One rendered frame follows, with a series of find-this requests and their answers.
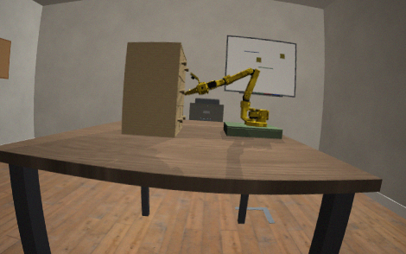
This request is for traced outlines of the brown wooden chest of drawers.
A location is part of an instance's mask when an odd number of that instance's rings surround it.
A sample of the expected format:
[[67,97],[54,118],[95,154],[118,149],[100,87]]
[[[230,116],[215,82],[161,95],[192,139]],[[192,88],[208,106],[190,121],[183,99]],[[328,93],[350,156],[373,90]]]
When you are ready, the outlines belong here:
[[[128,42],[122,134],[176,137],[181,42]],[[184,53],[184,51],[183,51]]]

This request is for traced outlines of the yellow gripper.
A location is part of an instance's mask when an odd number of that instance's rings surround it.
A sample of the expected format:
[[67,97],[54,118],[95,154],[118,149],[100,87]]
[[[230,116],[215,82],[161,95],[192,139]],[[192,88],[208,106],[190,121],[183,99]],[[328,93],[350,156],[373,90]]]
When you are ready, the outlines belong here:
[[[193,73],[191,73],[191,75],[192,75],[192,77],[191,77],[192,79],[199,79]],[[191,94],[195,94],[195,93],[198,93],[199,95],[206,94],[206,93],[208,94],[209,91],[208,91],[206,82],[200,82],[199,80],[198,80],[198,82],[199,82],[199,84],[194,89],[185,92],[185,95],[191,95]]]

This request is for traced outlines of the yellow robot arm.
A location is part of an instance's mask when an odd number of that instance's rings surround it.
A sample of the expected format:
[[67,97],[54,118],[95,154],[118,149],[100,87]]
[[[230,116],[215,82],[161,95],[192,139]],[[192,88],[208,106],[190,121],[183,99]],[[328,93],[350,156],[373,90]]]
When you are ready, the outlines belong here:
[[[255,127],[267,127],[267,123],[266,123],[266,117],[267,117],[267,110],[258,110],[255,108],[250,108],[251,102],[250,102],[250,97],[252,94],[252,91],[254,89],[254,86],[257,82],[257,78],[258,75],[260,74],[260,71],[257,69],[252,69],[252,68],[248,68],[240,73],[237,73],[235,75],[227,75],[225,76],[223,79],[220,80],[214,80],[214,81],[209,81],[206,83],[208,90],[216,88],[217,86],[222,86],[223,84],[227,84],[230,85],[232,84],[234,81],[236,81],[237,79],[241,79],[244,78],[248,75],[251,76],[251,79],[248,83],[248,87],[246,87],[245,92],[244,92],[244,96],[243,96],[243,101],[241,101],[241,118],[244,120],[244,124],[246,124],[247,126],[255,126]],[[246,76],[245,76],[246,75]],[[233,81],[234,80],[234,81]],[[247,93],[246,93],[247,92]],[[247,100],[248,99],[248,100]],[[249,111],[249,115],[247,118],[247,111]],[[257,120],[254,121],[254,120]],[[246,123],[247,121],[250,122],[256,122],[256,123]]]

